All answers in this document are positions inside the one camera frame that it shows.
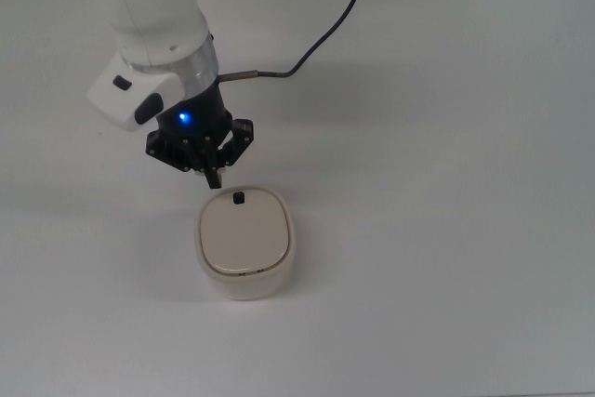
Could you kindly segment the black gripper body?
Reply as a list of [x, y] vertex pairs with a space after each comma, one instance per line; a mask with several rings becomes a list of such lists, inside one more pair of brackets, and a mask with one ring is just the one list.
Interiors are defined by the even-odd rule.
[[154, 136], [163, 143], [194, 145], [202, 149], [207, 142], [216, 148], [231, 132], [228, 113], [217, 82], [201, 94], [180, 101], [157, 117]]

